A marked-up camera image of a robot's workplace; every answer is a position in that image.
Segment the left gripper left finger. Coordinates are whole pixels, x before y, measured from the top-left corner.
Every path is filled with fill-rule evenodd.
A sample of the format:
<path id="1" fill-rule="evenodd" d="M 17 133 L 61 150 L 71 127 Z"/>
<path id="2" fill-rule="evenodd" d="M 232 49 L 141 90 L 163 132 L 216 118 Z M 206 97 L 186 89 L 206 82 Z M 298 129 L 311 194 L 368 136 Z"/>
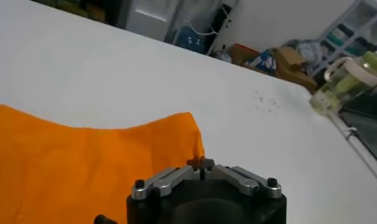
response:
<path id="1" fill-rule="evenodd" d="M 186 165 L 183 167 L 168 167 L 147 180 L 138 179 L 132 187 L 132 199 L 144 200 L 153 191 L 156 191 L 161 197 L 167 196 L 182 181 L 199 180 L 202 164 L 203 157 L 196 157 L 187 160 Z"/>

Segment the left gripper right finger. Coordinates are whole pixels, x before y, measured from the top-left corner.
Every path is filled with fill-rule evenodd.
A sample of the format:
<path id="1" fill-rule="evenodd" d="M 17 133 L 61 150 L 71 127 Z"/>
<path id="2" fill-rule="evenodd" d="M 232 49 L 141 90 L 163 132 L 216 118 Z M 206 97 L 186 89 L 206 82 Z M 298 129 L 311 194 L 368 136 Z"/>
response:
<path id="1" fill-rule="evenodd" d="M 281 198 L 282 187 L 276 178 L 264 178 L 239 166 L 227 167 L 202 160 L 206 180 L 225 180 L 244 195 L 263 194 L 266 198 Z"/>

